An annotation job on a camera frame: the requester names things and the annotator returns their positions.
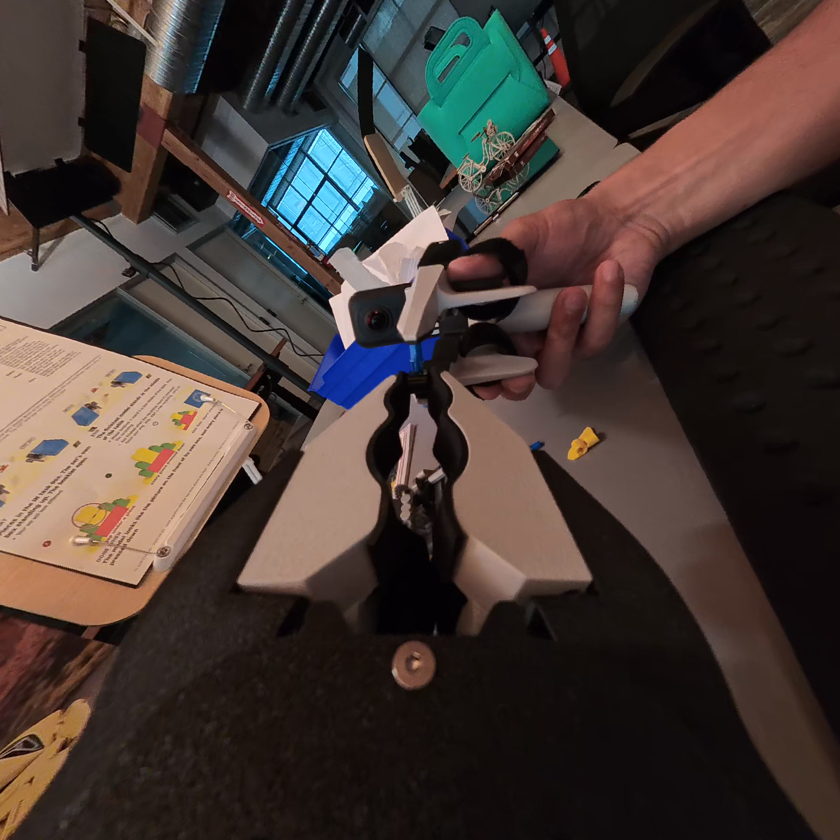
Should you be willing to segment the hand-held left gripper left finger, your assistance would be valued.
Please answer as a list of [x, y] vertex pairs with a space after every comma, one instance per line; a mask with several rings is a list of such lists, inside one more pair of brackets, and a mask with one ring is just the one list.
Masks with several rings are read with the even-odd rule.
[[390, 477], [403, 454], [405, 374], [386, 378], [306, 449], [240, 572], [247, 593], [328, 602], [351, 616], [405, 592], [405, 529]]

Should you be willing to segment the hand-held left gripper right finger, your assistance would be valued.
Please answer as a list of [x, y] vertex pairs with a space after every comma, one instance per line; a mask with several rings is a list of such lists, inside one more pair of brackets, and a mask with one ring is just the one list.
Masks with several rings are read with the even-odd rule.
[[592, 573], [530, 446], [448, 372], [430, 372], [428, 411], [444, 471], [434, 563], [465, 599], [456, 632], [477, 635], [500, 603], [585, 591]]

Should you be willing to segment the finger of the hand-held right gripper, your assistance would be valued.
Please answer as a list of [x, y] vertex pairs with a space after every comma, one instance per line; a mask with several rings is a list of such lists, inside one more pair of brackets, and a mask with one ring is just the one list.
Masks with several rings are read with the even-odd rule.
[[432, 333], [440, 313], [439, 281], [445, 266], [420, 266], [416, 278], [406, 290], [406, 303], [397, 322], [397, 331], [405, 343], [420, 343]]

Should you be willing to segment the lego car chassis model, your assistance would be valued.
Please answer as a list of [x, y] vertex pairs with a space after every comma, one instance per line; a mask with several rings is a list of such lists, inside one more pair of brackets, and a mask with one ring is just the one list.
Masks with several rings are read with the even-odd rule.
[[416, 536], [423, 539], [427, 553], [434, 552], [434, 522], [443, 496], [446, 475], [442, 467], [422, 469], [414, 479], [400, 482], [394, 470], [391, 481], [393, 506], [397, 517]]

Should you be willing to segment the person's right hand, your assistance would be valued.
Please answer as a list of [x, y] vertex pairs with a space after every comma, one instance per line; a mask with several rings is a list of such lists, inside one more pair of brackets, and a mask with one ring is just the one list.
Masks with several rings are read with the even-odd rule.
[[527, 284], [560, 293], [545, 330], [513, 337], [520, 355], [537, 361], [536, 371], [475, 386], [486, 401], [523, 401], [536, 385], [557, 389], [573, 362], [606, 350], [619, 328], [625, 285], [642, 297], [669, 245], [655, 216], [594, 194], [517, 218], [500, 236], [525, 255]]

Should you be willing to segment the beige board on stand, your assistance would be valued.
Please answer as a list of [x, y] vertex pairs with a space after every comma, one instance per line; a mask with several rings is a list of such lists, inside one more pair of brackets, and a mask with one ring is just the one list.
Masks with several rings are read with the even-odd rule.
[[388, 191], [399, 202], [403, 200], [405, 189], [410, 185], [400, 171], [390, 146], [375, 126], [374, 62], [362, 46], [358, 48], [356, 57], [358, 113], [364, 147]]

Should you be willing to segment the wooden support beam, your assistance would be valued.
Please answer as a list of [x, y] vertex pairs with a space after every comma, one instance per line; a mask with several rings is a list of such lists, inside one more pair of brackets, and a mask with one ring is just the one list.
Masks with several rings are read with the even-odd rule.
[[245, 216], [261, 234], [324, 286], [329, 293], [339, 294], [342, 285], [339, 275], [330, 266], [316, 259], [310, 248], [279, 224], [275, 215], [266, 206], [260, 204], [230, 174], [226, 173], [184, 131], [168, 122], [163, 130], [161, 146], [210, 186], [235, 211]]

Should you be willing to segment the black metal pole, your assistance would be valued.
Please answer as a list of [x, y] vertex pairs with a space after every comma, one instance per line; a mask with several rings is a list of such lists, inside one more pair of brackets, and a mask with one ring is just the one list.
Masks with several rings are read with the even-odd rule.
[[131, 268], [135, 269], [137, 273], [144, 279], [152, 279], [162, 288], [167, 289], [176, 299], [184, 303], [187, 307], [197, 312], [205, 320], [213, 324], [216, 329], [221, 330], [233, 341], [239, 343], [241, 346], [251, 352], [263, 364], [265, 364], [273, 372], [280, 377], [286, 378], [294, 386], [308, 391], [309, 383], [302, 375], [292, 370], [286, 363], [280, 361], [278, 358], [271, 355], [264, 350], [260, 345], [246, 337], [242, 332], [238, 331], [235, 326], [225, 321], [214, 311], [204, 306], [202, 302], [195, 299], [187, 291], [180, 288], [176, 283], [163, 275], [149, 260], [141, 255], [133, 252], [130, 248], [113, 237], [106, 231], [100, 222], [95, 222], [83, 215], [72, 214], [69, 216], [70, 221], [77, 224], [80, 228], [87, 230], [93, 237], [108, 246], [113, 252], [118, 254]]

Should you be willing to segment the brown wooden case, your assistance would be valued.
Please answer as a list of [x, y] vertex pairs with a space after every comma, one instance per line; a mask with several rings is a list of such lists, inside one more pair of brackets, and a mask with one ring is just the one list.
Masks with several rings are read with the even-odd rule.
[[502, 155], [498, 164], [488, 172], [485, 178], [485, 185], [496, 186], [521, 174], [547, 141], [548, 128], [555, 116], [556, 114], [553, 108], [548, 107], [528, 127], [528, 130], [521, 138], [512, 145], [509, 152]]

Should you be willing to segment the wooden instruction board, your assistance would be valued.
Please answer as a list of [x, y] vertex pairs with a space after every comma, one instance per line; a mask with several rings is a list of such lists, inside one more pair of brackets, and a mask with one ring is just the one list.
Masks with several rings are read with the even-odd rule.
[[140, 613], [266, 429], [252, 392], [16, 321], [1, 328], [2, 607]]

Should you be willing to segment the green felt bag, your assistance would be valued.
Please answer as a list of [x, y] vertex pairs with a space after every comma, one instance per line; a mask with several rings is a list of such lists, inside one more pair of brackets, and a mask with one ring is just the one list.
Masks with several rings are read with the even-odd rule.
[[498, 10], [485, 24], [457, 18], [427, 59], [425, 81], [418, 121], [454, 167], [481, 160], [489, 121], [516, 141], [550, 109], [549, 90]]

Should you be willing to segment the orange traffic cone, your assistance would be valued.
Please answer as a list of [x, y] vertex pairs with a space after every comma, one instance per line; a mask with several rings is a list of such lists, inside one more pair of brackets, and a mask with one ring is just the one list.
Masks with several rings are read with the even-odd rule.
[[552, 65], [555, 79], [562, 88], [566, 88], [571, 83], [571, 75], [562, 48], [546, 27], [540, 28], [540, 35], [547, 51], [547, 57]]

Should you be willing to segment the black office chair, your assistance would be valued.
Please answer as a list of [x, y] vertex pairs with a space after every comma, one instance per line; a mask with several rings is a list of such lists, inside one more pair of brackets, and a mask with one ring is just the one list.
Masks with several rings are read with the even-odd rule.
[[701, 105], [771, 48], [740, 1], [556, 1], [573, 103], [626, 140]]

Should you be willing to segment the white ceiling appliance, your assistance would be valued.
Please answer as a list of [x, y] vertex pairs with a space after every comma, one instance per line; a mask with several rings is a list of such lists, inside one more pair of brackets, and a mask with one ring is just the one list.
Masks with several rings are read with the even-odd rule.
[[85, 101], [82, 1], [1, 2], [3, 170], [50, 168], [81, 152]]

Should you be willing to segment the silver air duct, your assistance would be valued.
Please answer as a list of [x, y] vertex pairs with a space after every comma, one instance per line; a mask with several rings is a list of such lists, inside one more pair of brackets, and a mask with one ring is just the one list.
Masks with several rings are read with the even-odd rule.
[[292, 112], [350, 5], [154, 1], [146, 73], [175, 94], [233, 92], [247, 112]]

